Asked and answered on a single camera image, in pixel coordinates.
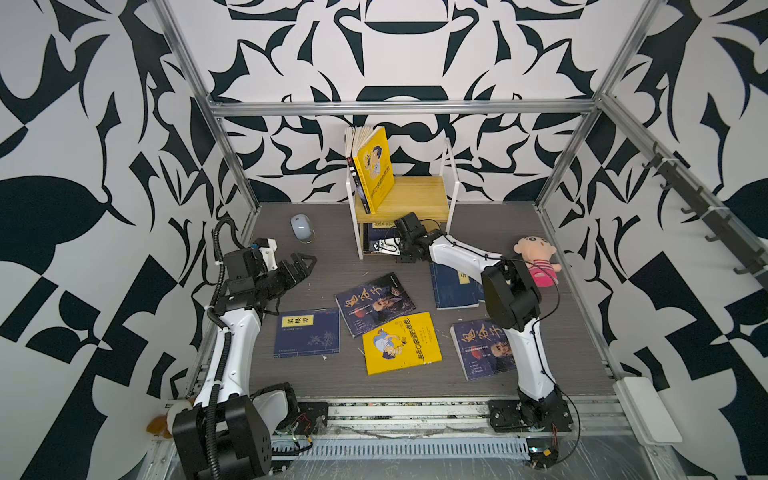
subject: black and white patterned wall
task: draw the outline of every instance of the black and white patterned wall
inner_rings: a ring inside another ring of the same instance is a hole
[[[616,92],[759,236],[768,237],[768,5],[670,0]],[[625,372],[647,376],[689,475],[768,475],[768,293],[609,119],[547,212],[591,317]]]
[[[292,102],[589,98],[642,1],[170,3],[215,101]],[[534,200],[576,117],[229,118],[227,130],[259,200],[345,199],[343,129],[363,123],[394,137],[396,174],[436,174],[447,137],[459,200]]]
[[[144,0],[0,5],[2,478],[131,478],[185,388],[248,213],[190,95]]]

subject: hook rack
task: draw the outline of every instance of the hook rack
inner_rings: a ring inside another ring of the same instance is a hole
[[[666,181],[661,188],[674,189],[688,204],[688,208],[680,210],[684,214],[696,214],[712,230],[713,235],[704,237],[707,241],[722,242],[742,263],[742,267],[733,269],[734,273],[749,273],[768,290],[768,254],[763,243],[682,162],[663,158],[656,149],[654,144],[655,155],[643,168],[655,168]]]

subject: bookshelf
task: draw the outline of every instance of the bookshelf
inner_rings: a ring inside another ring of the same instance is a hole
[[[453,172],[453,192],[450,202],[445,189],[445,162],[448,161]],[[352,214],[352,226],[355,232],[357,255],[362,260],[361,223],[392,222],[413,212],[419,219],[431,218],[439,223],[446,223],[445,232],[451,232],[453,210],[458,195],[458,169],[453,157],[451,143],[445,139],[445,149],[440,157],[440,171],[437,177],[395,177],[395,186],[376,209],[375,214],[367,214],[360,199],[353,195],[354,182],[346,171],[346,193],[349,211]]]

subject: yellow book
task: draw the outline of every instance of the yellow book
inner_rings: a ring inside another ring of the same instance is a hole
[[[362,336],[368,375],[442,361],[429,313],[401,316]]]
[[[361,127],[355,130],[352,152],[355,169],[370,213],[375,214],[384,198],[395,185],[389,144],[384,127]]]

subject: orange plush toy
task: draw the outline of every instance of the orange plush toy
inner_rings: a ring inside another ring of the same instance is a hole
[[[558,249],[541,237],[522,237],[515,244],[515,252],[520,253],[528,262],[528,271],[536,286],[552,286],[558,282],[556,272],[563,270],[560,263],[552,264],[552,258]]]

